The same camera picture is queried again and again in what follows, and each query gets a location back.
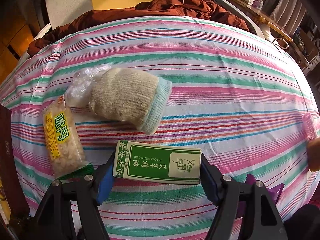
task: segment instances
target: green and white box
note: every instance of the green and white box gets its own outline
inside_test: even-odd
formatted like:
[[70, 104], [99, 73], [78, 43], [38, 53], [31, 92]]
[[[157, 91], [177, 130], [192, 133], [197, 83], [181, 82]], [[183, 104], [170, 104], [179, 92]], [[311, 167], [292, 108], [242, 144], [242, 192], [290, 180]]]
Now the green and white box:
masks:
[[201, 149], [119, 140], [113, 176], [168, 184], [199, 184]]

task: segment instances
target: striped bed sheet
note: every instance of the striped bed sheet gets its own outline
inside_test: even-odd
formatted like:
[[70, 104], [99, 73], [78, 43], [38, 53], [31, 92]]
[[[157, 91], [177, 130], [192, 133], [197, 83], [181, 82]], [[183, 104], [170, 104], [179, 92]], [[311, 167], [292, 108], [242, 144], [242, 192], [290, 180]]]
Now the striped bed sheet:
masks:
[[[62, 95], [74, 73], [95, 65], [130, 67], [172, 81], [158, 131], [147, 136], [126, 123], [73, 108], [81, 143], [95, 167], [118, 139], [199, 147], [221, 173], [267, 187], [284, 183], [283, 220], [308, 203], [320, 175], [309, 172], [301, 118], [319, 131], [319, 112], [298, 65], [275, 45], [245, 31], [190, 17], [138, 17], [68, 35], [18, 66], [0, 87], [12, 111], [12, 144], [23, 192], [35, 213], [53, 180], [42, 110]], [[112, 239], [204, 239], [216, 207], [201, 185], [116, 179], [99, 207]], [[80, 220], [72, 203], [76, 227]], [[239, 233], [234, 223], [231, 239]]]

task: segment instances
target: light blue cuff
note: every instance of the light blue cuff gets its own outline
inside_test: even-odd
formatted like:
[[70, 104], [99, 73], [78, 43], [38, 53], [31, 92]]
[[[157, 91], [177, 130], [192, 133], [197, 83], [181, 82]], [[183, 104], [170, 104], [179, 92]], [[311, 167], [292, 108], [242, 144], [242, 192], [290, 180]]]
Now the light blue cuff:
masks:
[[171, 94], [172, 82], [159, 77], [159, 83], [156, 88], [155, 97], [150, 108], [149, 114], [141, 130], [146, 134], [154, 133], [161, 121], [164, 107]]

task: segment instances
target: curtain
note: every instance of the curtain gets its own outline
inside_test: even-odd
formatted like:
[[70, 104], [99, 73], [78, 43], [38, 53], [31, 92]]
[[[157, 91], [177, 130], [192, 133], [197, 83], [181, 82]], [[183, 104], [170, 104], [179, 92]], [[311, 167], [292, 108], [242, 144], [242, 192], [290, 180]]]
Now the curtain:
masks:
[[293, 35], [306, 13], [299, 0], [280, 0], [270, 18], [290, 35]]

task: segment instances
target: knit glove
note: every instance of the knit glove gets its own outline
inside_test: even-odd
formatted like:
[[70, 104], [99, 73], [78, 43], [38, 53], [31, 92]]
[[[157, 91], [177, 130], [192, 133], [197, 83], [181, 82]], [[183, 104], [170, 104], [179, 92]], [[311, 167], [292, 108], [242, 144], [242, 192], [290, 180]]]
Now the knit glove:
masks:
[[137, 130], [158, 129], [172, 83], [142, 70], [112, 68], [91, 90], [89, 108], [97, 115], [127, 121]]

